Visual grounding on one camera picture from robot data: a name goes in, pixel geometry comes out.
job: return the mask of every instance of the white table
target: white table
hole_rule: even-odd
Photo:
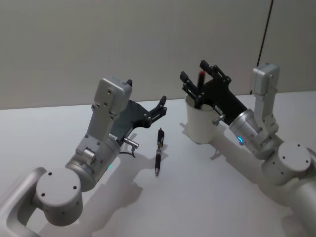
[[[254,97],[239,96],[253,108]],[[151,109],[157,101],[141,102]],[[287,207],[286,188],[270,186],[260,161],[221,125],[212,145],[185,134],[184,100],[167,101],[167,115],[131,137],[136,158],[120,155],[97,186],[83,194],[78,221],[59,228],[37,210],[28,227],[43,237],[303,237]],[[279,136],[316,150],[316,92],[276,95]],[[63,167],[86,132],[90,106],[0,111],[0,191],[32,166]],[[155,177],[157,131],[165,131]]]

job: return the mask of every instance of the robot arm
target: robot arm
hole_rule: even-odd
[[[277,135],[278,124],[273,115],[277,92],[279,67],[275,64],[261,65],[253,70],[254,112],[247,109],[228,89],[231,79],[216,65],[210,67],[202,60],[200,67],[213,79],[200,91],[182,72],[183,90],[195,103],[209,104],[219,114],[220,120],[229,125],[241,145],[245,145],[262,163],[262,172],[274,185],[284,185],[299,178],[289,191],[289,204],[306,229],[316,235],[316,153],[302,144],[284,142]]]
[[[147,111],[129,100],[131,86],[131,80],[100,80],[88,130],[65,168],[36,168],[22,176],[0,200],[0,236],[38,237],[25,226],[36,208],[56,226],[69,225],[80,217],[81,193],[95,187],[124,142],[132,146],[132,151],[138,147],[128,139],[132,130],[148,128],[166,114],[165,96],[156,108]]]

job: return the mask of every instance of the pen holder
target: pen holder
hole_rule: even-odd
[[[202,105],[201,109],[194,108],[194,100],[186,95],[189,137],[199,144],[206,144],[213,140],[217,127],[212,123],[218,114],[209,105]]]

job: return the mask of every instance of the white wall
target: white wall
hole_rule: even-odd
[[[100,78],[132,99],[184,97],[201,59],[247,94],[269,1],[1,0],[0,109],[89,104]]]
[[[316,90],[316,1],[275,0],[261,63],[281,66],[278,89]]]

